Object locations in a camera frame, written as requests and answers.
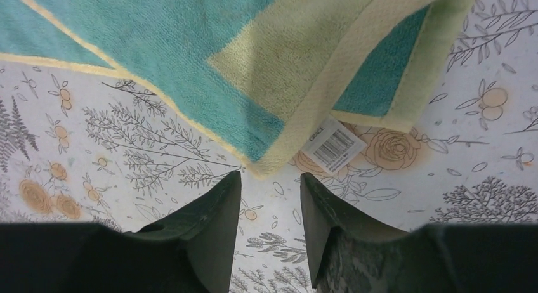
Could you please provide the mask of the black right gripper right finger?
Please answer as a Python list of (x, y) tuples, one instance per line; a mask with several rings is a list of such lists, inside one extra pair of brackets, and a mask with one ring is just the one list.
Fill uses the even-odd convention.
[(333, 194), (313, 174), (300, 176), (300, 199), (308, 271), (317, 292), (331, 292), (322, 282), (333, 277), (331, 257), (341, 255), (337, 244), (341, 235), (367, 242), (383, 242), (408, 234), (378, 221)]

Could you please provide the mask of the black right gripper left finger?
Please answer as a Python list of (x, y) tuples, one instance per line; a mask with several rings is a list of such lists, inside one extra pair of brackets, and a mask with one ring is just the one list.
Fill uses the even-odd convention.
[(208, 192), (135, 237), (154, 244), (163, 272), (158, 292), (228, 292), (239, 222), (241, 173), (232, 171)]

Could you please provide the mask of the yellow and teal towel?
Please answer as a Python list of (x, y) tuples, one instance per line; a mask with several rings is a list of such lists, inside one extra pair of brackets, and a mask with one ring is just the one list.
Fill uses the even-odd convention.
[(474, 0), (1, 0), (1, 59), (131, 79), (260, 176), (334, 116), (409, 132)]

